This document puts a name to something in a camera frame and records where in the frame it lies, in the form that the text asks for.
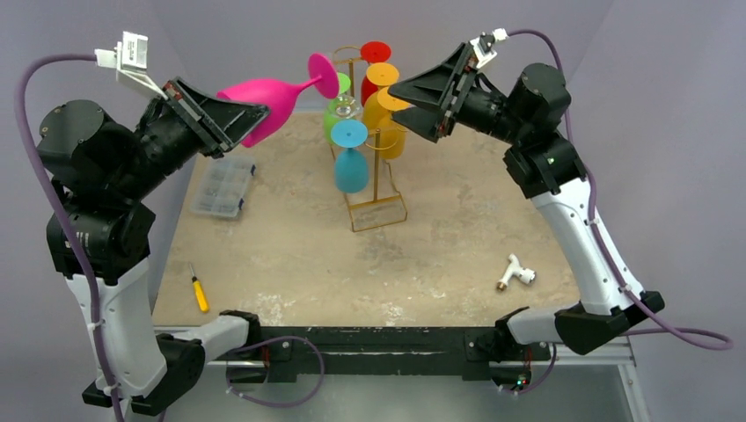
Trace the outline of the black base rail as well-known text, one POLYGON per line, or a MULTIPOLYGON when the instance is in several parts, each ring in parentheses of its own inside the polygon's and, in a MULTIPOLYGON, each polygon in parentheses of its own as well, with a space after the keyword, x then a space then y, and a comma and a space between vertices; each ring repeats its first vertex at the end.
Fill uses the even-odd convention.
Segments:
POLYGON ((268 366, 270 382, 299 375, 458 376, 490 381, 495 366, 527 369, 549 361, 548 346, 499 346, 493 326, 312 327, 266 326, 253 334, 256 351, 231 351, 222 360, 253 360, 268 366))

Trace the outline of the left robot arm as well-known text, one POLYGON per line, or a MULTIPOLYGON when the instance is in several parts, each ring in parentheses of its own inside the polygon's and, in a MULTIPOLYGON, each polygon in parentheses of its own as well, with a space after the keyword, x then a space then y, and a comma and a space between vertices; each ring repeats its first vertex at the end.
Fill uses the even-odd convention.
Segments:
POLYGON ((46 229, 51 257, 93 348, 105 354, 83 399, 109 407, 126 398, 135 413, 152 417, 185 395, 208 362, 230 351, 249 360, 262 347, 259 318, 239 310, 179 334, 154 330, 148 258, 156 216, 144 198, 192 157, 224 156, 270 113, 180 78, 164 91, 133 129, 88 99, 59 105, 41 122, 37 148, 62 205, 46 229))

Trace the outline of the pink wine glass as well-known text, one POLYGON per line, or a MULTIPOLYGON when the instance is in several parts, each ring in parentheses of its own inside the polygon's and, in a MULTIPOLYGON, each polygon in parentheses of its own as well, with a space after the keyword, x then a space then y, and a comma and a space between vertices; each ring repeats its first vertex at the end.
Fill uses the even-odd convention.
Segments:
POLYGON ((312 54, 307 69, 309 79, 300 84, 260 78, 232 85, 216 94, 220 99, 268 107, 269 115, 242 140, 244 147, 251 148, 279 130, 293 113, 298 97, 305 90, 313 87, 324 98, 337 97, 340 92, 339 77, 327 56, 312 54))

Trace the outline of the blue wine glass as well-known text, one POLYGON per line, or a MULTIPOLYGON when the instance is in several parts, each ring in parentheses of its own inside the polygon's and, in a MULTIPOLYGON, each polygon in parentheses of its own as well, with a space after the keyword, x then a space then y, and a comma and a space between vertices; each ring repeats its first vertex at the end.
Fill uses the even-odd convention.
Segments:
POLYGON ((358 193, 369 183, 367 161, 357 150, 368 135, 367 127, 359 120, 340 120, 332 127, 332 140, 341 147, 334 164, 334 183, 343 193, 358 193))

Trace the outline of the green wine glass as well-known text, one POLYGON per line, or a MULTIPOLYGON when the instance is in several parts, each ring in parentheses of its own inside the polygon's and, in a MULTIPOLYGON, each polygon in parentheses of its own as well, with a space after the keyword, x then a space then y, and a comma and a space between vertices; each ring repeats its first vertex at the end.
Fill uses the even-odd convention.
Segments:
MULTIPOLYGON (((349 88, 351 86, 351 80, 350 80, 349 76, 347 74, 343 73, 343 72, 338 72, 337 73, 337 77, 338 77, 338 82, 339 82, 339 92, 338 92, 337 96, 339 96, 340 94, 347 94, 347 92, 348 92, 348 90, 349 90, 349 88)), ((333 126, 336 123, 338 123, 340 120, 341 119, 336 119, 336 118, 332 117, 326 111, 326 108, 325 108, 324 113, 323 113, 323 132, 324 132, 324 136, 325 136, 326 141, 330 145, 333 145, 333 138, 332 138, 332 129, 333 129, 333 126)))

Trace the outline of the clear wine glass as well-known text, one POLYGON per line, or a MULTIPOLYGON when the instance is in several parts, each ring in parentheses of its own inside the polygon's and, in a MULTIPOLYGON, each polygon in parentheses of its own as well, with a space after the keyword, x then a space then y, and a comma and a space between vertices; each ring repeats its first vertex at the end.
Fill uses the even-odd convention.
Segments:
POLYGON ((362 105, 355 97, 340 94, 329 102, 326 111, 336 119, 356 119, 362 112, 362 105))

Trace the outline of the white plastic pipe fitting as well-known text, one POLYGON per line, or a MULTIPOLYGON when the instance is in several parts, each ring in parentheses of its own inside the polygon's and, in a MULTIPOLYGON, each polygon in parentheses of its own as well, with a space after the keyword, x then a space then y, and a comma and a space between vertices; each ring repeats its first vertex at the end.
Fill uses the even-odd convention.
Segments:
POLYGON ((521 264, 515 254, 508 255, 508 265, 503 275, 498 279, 496 288, 498 291, 504 291, 512 279, 517 279, 525 285, 530 285, 536 279, 536 272, 521 264))

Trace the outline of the orange wine glass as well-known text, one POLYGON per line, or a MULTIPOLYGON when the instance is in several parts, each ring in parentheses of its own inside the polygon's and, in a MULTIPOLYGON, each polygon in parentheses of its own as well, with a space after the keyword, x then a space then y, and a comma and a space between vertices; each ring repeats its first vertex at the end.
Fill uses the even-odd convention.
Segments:
POLYGON ((370 64, 362 80, 362 123, 369 131, 374 131, 386 110, 379 104, 378 92, 399 79, 398 69, 387 62, 370 64))
POLYGON ((378 152, 383 159, 393 160, 400 157, 404 151, 407 129, 396 123, 392 115, 411 105, 405 100, 393 97, 388 87, 377 94, 377 101, 383 110, 382 118, 376 125, 380 134, 378 152))

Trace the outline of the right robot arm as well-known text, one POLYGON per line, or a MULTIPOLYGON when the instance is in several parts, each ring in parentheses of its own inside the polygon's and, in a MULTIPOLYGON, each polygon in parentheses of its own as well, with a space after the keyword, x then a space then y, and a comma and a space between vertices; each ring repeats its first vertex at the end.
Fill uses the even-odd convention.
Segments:
POLYGON ((405 101, 406 109, 392 118, 431 142, 459 124, 505 142, 509 176, 545 218, 570 265, 579 301, 503 316, 487 351, 507 360, 546 342, 590 353, 653 317, 665 302, 626 267, 597 212, 590 172, 559 131, 571 102, 562 72, 532 63, 504 94, 479 86, 482 62, 474 46, 464 43, 432 69, 393 84, 389 94, 405 101))

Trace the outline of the clear plastic organizer box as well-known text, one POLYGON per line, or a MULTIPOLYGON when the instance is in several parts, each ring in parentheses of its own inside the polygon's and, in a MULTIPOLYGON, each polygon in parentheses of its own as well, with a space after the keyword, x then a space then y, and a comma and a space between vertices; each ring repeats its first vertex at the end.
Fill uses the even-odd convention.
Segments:
POLYGON ((222 219, 237 219, 257 166, 251 156, 210 159, 190 204, 190 211, 222 219))

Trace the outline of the red wine glass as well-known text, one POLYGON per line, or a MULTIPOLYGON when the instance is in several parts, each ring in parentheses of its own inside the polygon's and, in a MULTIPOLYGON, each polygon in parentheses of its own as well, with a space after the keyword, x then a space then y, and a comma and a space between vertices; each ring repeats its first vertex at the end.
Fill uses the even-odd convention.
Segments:
MULTIPOLYGON (((388 44, 380 40, 366 42, 360 49, 361 58, 369 65, 379 62, 387 62, 391 57, 391 48, 388 44)), ((367 76, 364 76, 361 82, 361 103, 366 104, 369 97, 378 90, 367 76)))

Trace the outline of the yellow handled screwdriver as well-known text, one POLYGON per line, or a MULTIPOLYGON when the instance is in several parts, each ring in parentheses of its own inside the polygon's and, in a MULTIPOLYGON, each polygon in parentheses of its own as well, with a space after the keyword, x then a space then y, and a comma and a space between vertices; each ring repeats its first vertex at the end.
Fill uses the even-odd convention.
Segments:
POLYGON ((210 306, 208 303, 207 296, 205 295, 204 289, 202 287, 201 281, 195 273, 193 264, 191 262, 188 262, 187 264, 188 264, 188 268, 190 271, 191 282, 192 282, 193 291, 194 291, 194 297, 195 297, 195 300, 197 301, 199 310, 202 313, 208 313, 210 311, 210 306))

